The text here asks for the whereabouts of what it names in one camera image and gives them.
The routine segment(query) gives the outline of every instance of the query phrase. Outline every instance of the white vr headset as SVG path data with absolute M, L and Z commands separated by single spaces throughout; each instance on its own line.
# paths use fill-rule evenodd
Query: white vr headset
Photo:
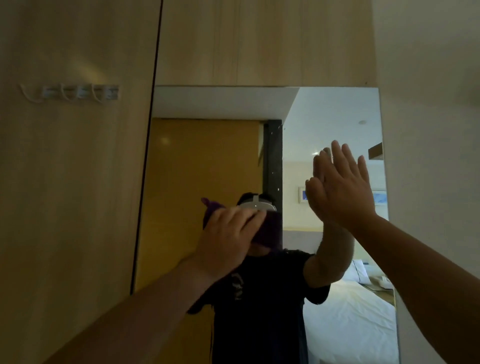
M 271 202 L 259 199 L 258 195 L 253 195 L 253 199 L 242 202 L 239 205 L 241 208 L 252 208 L 254 210 L 276 211 L 276 207 Z

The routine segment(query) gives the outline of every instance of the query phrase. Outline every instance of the yellow door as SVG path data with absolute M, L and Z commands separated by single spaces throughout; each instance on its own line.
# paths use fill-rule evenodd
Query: yellow door
M 145 175 L 136 289 L 191 253 L 207 197 L 233 206 L 261 192 L 258 121 L 153 119 Z M 158 363 L 208 363 L 213 311 L 186 316 Z

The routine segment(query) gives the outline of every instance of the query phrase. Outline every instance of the purple cloth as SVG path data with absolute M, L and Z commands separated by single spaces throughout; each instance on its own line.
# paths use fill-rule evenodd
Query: purple cloth
M 204 215 L 203 227 L 207 223 L 214 211 L 225 207 L 217 201 L 210 201 L 208 198 L 202 198 L 202 202 L 207 206 Z M 281 246 L 282 238 L 282 215 L 276 211 L 267 211 L 265 221 L 252 239 L 252 243 L 257 243 L 267 248 L 279 248 Z

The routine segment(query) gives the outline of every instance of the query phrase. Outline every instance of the black t-shirt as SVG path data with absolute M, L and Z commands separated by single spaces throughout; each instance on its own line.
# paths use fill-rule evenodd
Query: black t-shirt
M 247 256 L 211 286 L 189 310 L 215 311 L 212 363 L 307 364 L 303 303 L 323 303 L 330 286 L 309 288 L 300 250 Z

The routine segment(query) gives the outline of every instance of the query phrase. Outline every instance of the white wall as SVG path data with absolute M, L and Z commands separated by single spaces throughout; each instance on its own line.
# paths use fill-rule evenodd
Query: white wall
M 480 4 L 373 12 L 390 220 L 480 277 Z M 397 315 L 401 363 L 443 363 L 401 300 Z
M 381 162 L 369 164 L 370 184 L 372 188 L 386 189 L 385 170 Z M 323 231 L 323 223 L 310 209 L 308 204 L 299 203 L 300 186 L 312 176 L 312 164 L 306 162 L 283 162 L 283 229 L 297 231 Z M 377 214 L 388 218 L 387 206 L 376 206 Z M 375 264 L 359 243 L 355 244 L 355 259 Z

